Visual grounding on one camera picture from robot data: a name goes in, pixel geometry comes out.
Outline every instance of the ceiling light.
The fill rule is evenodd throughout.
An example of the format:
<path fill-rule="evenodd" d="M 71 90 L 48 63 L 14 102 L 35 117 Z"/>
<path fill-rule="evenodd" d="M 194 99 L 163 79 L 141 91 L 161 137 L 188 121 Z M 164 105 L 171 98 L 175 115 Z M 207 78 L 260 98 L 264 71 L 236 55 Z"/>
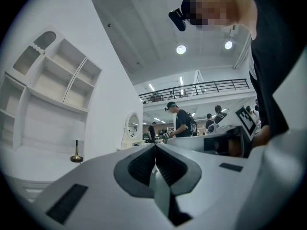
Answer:
<path fill-rule="evenodd" d="M 228 41 L 227 43 L 225 43 L 225 48 L 226 49 L 230 49 L 232 47 L 232 42 Z"/>
<path fill-rule="evenodd" d="M 151 84 L 148 84 L 149 85 L 149 87 L 154 91 L 154 88 L 153 88 L 153 86 L 151 85 Z"/>
<path fill-rule="evenodd" d="M 178 54 L 182 55 L 186 52 L 187 48 L 184 45 L 180 45 L 177 47 L 176 51 Z"/>

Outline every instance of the black metal railing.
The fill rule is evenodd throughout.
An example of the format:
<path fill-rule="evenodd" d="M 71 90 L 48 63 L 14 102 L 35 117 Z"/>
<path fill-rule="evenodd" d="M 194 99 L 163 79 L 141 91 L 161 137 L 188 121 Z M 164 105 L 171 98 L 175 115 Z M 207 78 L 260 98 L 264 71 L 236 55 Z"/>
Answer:
<path fill-rule="evenodd" d="M 182 85 L 174 88 L 140 94 L 139 97 L 142 102 L 146 104 L 152 102 L 173 100 L 183 97 L 196 96 L 201 94 L 211 94 L 244 89 L 249 89 L 246 79 L 232 79 Z"/>

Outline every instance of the man wearing backpack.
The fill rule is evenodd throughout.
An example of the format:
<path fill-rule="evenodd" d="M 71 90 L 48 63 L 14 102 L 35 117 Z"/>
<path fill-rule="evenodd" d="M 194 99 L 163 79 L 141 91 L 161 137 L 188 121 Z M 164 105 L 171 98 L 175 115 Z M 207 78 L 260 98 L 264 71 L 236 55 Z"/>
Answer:
<path fill-rule="evenodd" d="M 169 113 L 177 113 L 176 117 L 176 130 L 170 134 L 169 137 L 190 137 L 190 117 L 186 111 L 180 109 L 175 102 L 169 102 L 167 109 Z"/>

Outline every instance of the man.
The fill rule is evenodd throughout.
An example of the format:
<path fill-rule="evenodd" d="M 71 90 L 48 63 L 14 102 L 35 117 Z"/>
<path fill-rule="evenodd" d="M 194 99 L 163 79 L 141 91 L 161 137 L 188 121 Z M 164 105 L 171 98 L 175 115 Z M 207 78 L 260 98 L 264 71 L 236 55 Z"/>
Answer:
<path fill-rule="evenodd" d="M 206 129 L 208 129 L 211 124 L 214 124 L 211 113 L 207 114 L 207 119 L 208 121 L 206 122 Z"/>
<path fill-rule="evenodd" d="M 240 24 L 251 34 L 251 52 L 257 80 L 261 131 L 252 146 L 265 145 L 270 138 L 288 129 L 285 118 L 273 99 L 300 57 L 307 34 L 302 34 L 305 0 L 183 0 L 182 13 L 191 24 L 233 26 Z"/>
<path fill-rule="evenodd" d="M 214 118 L 214 121 L 216 124 L 218 124 L 224 119 L 224 117 L 227 116 L 227 113 L 222 113 L 222 107 L 220 105 L 217 105 L 214 109 L 216 112 L 216 117 Z"/>
<path fill-rule="evenodd" d="M 148 143 L 154 143 L 154 138 L 155 138 L 155 132 L 154 132 L 154 127 L 157 125 L 156 122 L 153 122 L 149 127 L 148 127 Z"/>
<path fill-rule="evenodd" d="M 257 112 L 259 112 L 258 99 L 255 100 L 255 103 L 256 103 L 256 105 L 255 105 L 255 110 L 256 110 Z"/>
<path fill-rule="evenodd" d="M 176 137 L 189 137 L 191 133 L 189 131 L 190 118 L 186 111 L 181 110 L 175 102 L 169 102 L 167 109 L 170 113 L 176 113 L 176 130 L 169 134 L 170 137 L 176 135 Z"/>

